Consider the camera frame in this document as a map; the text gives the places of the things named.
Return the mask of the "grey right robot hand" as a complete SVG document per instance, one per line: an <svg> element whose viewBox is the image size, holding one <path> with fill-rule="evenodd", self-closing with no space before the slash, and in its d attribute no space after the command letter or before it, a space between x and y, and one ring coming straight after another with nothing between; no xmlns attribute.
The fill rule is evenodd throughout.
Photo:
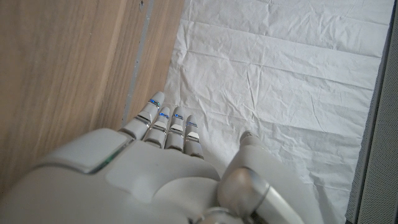
<svg viewBox="0 0 398 224"><path fill-rule="evenodd" d="M118 131L54 150L1 200L2 223L321 223L310 188L246 131L223 174L197 119L157 92Z"/></svg>

